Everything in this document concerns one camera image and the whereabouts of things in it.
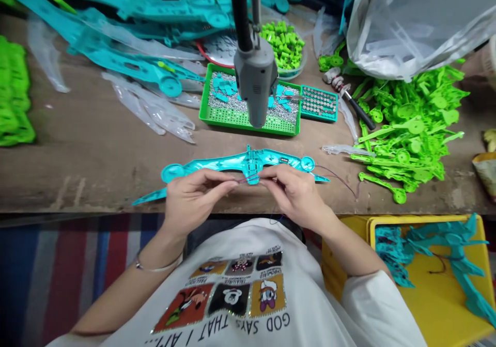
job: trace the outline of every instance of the screwdriver handle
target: screwdriver handle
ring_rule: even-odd
[[[356,115],[367,125],[370,131],[376,128],[376,124],[370,119],[370,117],[365,113],[361,106],[353,99],[349,98],[348,102],[351,104],[353,109],[355,109]]]

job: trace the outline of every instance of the woman's right hand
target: woman's right hand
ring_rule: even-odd
[[[313,175],[280,164],[263,169],[258,176],[281,212],[296,224],[320,233],[329,214],[334,215],[320,197]]]

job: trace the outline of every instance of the black cable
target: black cable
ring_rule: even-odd
[[[248,4],[246,0],[231,0],[238,47],[243,52],[253,49],[250,33],[250,20],[248,19]]]

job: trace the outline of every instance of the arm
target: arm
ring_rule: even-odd
[[[181,255],[187,235],[208,218],[220,198],[237,186],[234,177],[210,169],[169,183],[164,224],[139,254],[142,266],[156,269],[173,263]],[[174,268],[150,272],[133,263],[89,308],[71,333],[94,336],[116,331],[136,314]]]
[[[260,183],[272,193],[283,214],[300,226],[320,234],[349,276],[363,276],[383,270],[391,277],[388,267],[370,245],[324,204],[312,175],[288,165],[277,165],[262,170],[259,176]]]

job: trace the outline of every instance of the woman's left hand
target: woman's left hand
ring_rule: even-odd
[[[211,169],[173,179],[167,185],[165,221],[161,230],[174,238],[186,238],[207,220],[217,201],[237,186],[233,176]]]

